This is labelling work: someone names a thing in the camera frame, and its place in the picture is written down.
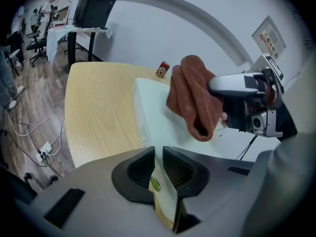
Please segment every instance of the white table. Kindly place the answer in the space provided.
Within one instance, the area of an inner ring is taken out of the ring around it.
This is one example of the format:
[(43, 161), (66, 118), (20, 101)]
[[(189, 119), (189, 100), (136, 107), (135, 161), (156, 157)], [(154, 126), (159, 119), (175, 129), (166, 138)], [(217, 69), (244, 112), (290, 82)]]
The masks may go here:
[(54, 28), (55, 26), (66, 25), (66, 24), (67, 24), (67, 20), (56, 20), (50, 23), (50, 27)]
[(78, 28), (74, 26), (65, 26), (64, 28), (54, 29), (51, 28), (48, 31), (47, 35), (47, 56), (48, 60), (53, 65), (54, 57), (57, 53), (57, 46), (58, 41), (68, 34), (68, 65), (64, 68), (66, 73), (69, 73), (70, 67), (76, 62), (76, 36), (77, 33), (84, 32), (84, 33), (91, 33), (90, 36), (90, 44), (89, 44), (89, 51), (88, 51), (88, 61), (92, 61), (92, 50), (94, 44), (94, 38), (96, 33), (105, 33), (107, 38), (109, 39), (112, 36), (112, 31), (109, 29), (96, 29), (96, 28)]

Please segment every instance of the brown towel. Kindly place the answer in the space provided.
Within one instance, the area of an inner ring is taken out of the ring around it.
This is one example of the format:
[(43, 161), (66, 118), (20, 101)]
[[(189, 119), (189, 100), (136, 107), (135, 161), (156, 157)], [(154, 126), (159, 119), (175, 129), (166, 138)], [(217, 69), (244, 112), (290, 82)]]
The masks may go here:
[(222, 100), (206, 88), (213, 77), (195, 55), (184, 57), (172, 70), (167, 106), (184, 118), (189, 133), (199, 141), (212, 138), (223, 110)]

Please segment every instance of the white foam block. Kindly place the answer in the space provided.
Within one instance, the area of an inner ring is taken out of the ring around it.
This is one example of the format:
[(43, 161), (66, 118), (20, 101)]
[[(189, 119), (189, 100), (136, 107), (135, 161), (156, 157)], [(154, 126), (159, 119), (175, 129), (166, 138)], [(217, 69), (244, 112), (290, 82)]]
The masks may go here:
[(170, 87), (163, 83), (137, 78), (133, 90), (134, 114), (142, 147), (155, 146), (158, 158), (162, 147), (172, 146), (196, 153), (222, 157), (216, 150), (217, 136), (201, 142), (188, 132), (183, 118), (173, 113), (166, 101)]

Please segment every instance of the wooden table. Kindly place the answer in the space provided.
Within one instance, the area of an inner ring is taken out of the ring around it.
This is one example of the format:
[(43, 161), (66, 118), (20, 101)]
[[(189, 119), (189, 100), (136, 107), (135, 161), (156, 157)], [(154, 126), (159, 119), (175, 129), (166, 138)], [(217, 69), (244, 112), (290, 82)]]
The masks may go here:
[(76, 167), (140, 148), (132, 89), (136, 78), (160, 79), (155, 70), (109, 62), (72, 65), (66, 89), (65, 127)]

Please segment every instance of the table leg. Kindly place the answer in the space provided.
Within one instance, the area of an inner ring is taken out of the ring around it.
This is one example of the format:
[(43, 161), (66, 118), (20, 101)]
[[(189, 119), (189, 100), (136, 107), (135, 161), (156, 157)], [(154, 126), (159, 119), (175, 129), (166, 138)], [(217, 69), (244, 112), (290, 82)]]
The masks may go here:
[(68, 33), (68, 65), (64, 71), (69, 73), (71, 66), (76, 62), (76, 37), (77, 33)]
[(88, 52), (88, 61), (92, 61), (92, 51), (93, 51), (94, 38), (95, 38), (95, 33), (91, 33), (89, 52)]

